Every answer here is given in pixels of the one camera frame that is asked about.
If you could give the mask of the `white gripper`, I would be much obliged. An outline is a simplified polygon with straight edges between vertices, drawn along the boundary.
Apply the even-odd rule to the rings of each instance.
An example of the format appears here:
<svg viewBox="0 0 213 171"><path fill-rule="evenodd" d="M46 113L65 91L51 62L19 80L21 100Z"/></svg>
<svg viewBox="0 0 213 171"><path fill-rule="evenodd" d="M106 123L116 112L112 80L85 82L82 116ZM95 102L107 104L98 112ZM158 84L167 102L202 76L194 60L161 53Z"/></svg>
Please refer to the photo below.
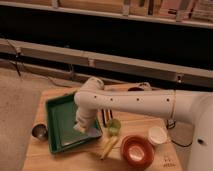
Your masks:
<svg viewBox="0 0 213 171"><path fill-rule="evenodd" d="M93 123L94 123L93 117L86 118L83 115L77 114L74 129L81 133L86 133Z"/></svg>

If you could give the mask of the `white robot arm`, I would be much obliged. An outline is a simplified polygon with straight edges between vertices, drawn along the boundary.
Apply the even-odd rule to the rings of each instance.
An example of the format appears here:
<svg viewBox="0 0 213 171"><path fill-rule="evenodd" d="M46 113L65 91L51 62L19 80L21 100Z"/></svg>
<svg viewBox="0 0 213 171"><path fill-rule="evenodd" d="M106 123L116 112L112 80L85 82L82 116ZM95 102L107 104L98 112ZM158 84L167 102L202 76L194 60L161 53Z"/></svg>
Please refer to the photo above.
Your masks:
<svg viewBox="0 0 213 171"><path fill-rule="evenodd" d="M188 90L110 91L90 77L75 93L78 131L87 131L98 109L171 118L194 125L187 171L213 171L213 92Z"/></svg>

